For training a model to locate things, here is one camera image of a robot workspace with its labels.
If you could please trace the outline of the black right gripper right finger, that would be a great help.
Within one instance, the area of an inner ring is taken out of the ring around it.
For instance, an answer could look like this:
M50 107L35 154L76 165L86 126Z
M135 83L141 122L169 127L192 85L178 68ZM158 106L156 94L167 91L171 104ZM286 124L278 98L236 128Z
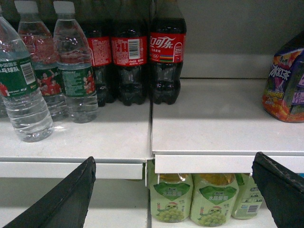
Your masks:
M278 228L304 226L304 179L262 152L255 155L252 176Z

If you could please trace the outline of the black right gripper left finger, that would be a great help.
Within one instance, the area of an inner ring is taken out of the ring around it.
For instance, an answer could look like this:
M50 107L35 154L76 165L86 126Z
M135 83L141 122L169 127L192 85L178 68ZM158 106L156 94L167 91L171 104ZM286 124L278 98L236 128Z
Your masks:
M91 156L6 228L82 228L96 180Z

